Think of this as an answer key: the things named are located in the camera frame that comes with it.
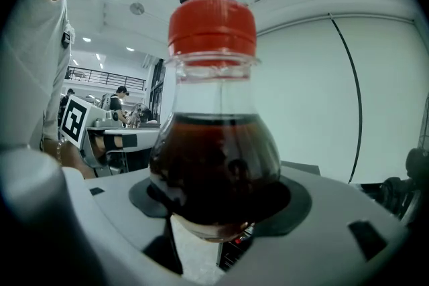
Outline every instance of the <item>black cap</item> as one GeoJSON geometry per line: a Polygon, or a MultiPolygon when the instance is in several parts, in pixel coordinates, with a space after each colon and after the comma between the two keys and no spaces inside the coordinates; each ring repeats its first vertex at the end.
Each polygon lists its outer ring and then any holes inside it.
{"type": "Polygon", "coordinates": [[[125,86],[118,87],[116,93],[125,93],[127,96],[129,96],[129,92],[127,92],[127,88],[125,86]]]}

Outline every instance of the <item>railing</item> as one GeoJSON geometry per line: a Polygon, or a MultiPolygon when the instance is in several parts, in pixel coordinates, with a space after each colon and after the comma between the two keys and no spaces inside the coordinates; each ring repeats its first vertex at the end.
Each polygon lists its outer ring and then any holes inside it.
{"type": "Polygon", "coordinates": [[[110,86],[125,86],[127,90],[145,90],[146,80],[125,75],[100,72],[85,68],[68,67],[65,79],[94,82],[110,86]]]}

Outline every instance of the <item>soy sauce bottle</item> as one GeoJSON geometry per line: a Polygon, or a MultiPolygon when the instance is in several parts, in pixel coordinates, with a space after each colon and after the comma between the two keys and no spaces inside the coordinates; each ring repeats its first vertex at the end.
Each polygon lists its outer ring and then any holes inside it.
{"type": "Polygon", "coordinates": [[[152,186],[190,232],[233,240],[264,219],[280,177],[251,95],[255,20],[233,0],[187,1],[172,15],[168,44],[176,98],[152,149],[152,186]]]}

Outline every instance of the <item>bottle neck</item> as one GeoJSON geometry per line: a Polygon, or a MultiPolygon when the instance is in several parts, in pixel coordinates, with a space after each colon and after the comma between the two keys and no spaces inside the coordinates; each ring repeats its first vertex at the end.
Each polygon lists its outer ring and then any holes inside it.
{"type": "Polygon", "coordinates": [[[176,82],[175,113],[256,113],[248,63],[204,67],[179,63],[176,82]]]}

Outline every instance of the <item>black cable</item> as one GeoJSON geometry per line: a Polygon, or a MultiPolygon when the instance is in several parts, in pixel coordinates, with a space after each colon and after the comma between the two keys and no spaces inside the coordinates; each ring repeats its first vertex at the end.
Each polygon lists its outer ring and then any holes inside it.
{"type": "Polygon", "coordinates": [[[429,125],[429,96],[426,99],[426,106],[424,109],[424,115],[423,115],[423,122],[424,122],[424,129],[423,129],[423,133],[420,132],[420,137],[419,137],[419,147],[424,149],[424,143],[426,141],[426,138],[429,137],[428,136],[428,125],[429,125]]]}
{"type": "Polygon", "coordinates": [[[356,93],[357,93],[357,104],[359,107],[359,132],[357,136],[357,148],[356,148],[356,156],[355,156],[355,162],[353,164],[353,169],[351,171],[349,183],[351,183],[351,180],[353,179],[353,176],[355,174],[357,160],[359,159],[359,152],[361,150],[361,141],[362,141],[362,97],[361,97],[361,87],[359,86],[359,79],[357,78],[357,72],[355,63],[353,62],[353,59],[350,54],[349,47],[347,46],[347,43],[338,27],[338,25],[335,23],[335,20],[331,18],[332,24],[334,24],[335,29],[337,30],[338,34],[340,35],[340,39],[344,44],[344,48],[346,49],[347,55],[349,56],[349,61],[351,65],[351,69],[353,71],[353,76],[355,77],[355,84],[356,84],[356,93]]]}

